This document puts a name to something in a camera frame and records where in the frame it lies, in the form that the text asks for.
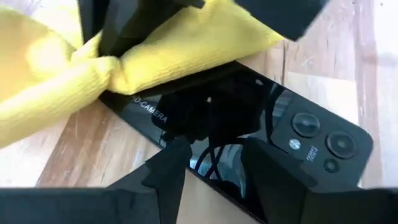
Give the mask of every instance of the black plastic part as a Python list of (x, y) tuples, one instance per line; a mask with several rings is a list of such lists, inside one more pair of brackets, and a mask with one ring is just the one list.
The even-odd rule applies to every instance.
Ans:
[(329, 0), (235, 0), (280, 35), (297, 40)]
[(315, 180), (306, 174), (297, 174), (302, 179), (300, 181), (279, 164), (284, 162), (286, 167), (297, 168), (299, 162), (278, 148), (252, 138), (244, 143), (241, 160), (249, 177), (248, 185), (254, 188), (246, 193), (252, 194), (251, 198), (258, 198), (268, 223), (299, 223), (308, 192), (302, 181), (313, 185)]
[(105, 23), (110, 0), (79, 0), (80, 23), (84, 43), (93, 38)]
[(203, 7), (202, 0), (111, 0), (99, 44), (100, 55), (120, 57), (185, 6)]
[(191, 156), (178, 138), (107, 189), (1, 189), (0, 223), (175, 223)]
[(397, 196), (396, 189), (307, 194), (300, 223), (398, 223)]

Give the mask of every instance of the wooden table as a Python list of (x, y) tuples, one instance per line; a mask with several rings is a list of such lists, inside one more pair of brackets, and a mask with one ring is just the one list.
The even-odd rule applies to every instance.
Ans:
[[(48, 0), (0, 0), (34, 17)], [(374, 139), (362, 186), (398, 186), (396, 0), (331, 0), (307, 35), (240, 62)], [(101, 102), (0, 150), (0, 187), (107, 186), (158, 149)], [(255, 223), (187, 172), (179, 223)]]

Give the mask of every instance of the black smartphone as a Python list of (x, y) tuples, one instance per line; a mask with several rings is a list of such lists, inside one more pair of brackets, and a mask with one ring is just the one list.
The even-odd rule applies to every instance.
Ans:
[(289, 160), (275, 160), (319, 193), (356, 189), (373, 148), (357, 125), (238, 62), (133, 96), (105, 92), (100, 99), (161, 149), (186, 137), (193, 154), (188, 169), (263, 223), (254, 193), (261, 186), (253, 185), (241, 160), (245, 140), (283, 152)]

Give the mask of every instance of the yellow microfiber cloth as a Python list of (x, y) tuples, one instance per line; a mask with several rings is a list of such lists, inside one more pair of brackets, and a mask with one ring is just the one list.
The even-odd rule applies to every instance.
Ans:
[[(54, 4), (35, 20), (0, 7), (0, 148), (76, 112), (107, 89), (131, 95), (282, 38), (232, 0), (207, 0), (203, 9), (181, 10), (121, 58), (98, 57), (100, 34), (81, 46), (77, 3)], [(61, 14), (71, 19), (56, 17)]]

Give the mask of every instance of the camera lens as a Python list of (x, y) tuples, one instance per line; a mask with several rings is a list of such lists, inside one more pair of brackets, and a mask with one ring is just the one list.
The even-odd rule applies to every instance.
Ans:
[(325, 159), (325, 161), (323, 162), (323, 166), (325, 170), (331, 174), (340, 170), (340, 166), (335, 159)]
[(326, 146), (340, 159), (349, 159), (355, 155), (356, 143), (353, 137), (344, 131), (335, 131), (328, 135)]
[(315, 137), (320, 128), (321, 123), (318, 118), (310, 113), (297, 113), (292, 120), (293, 130), (305, 138)]

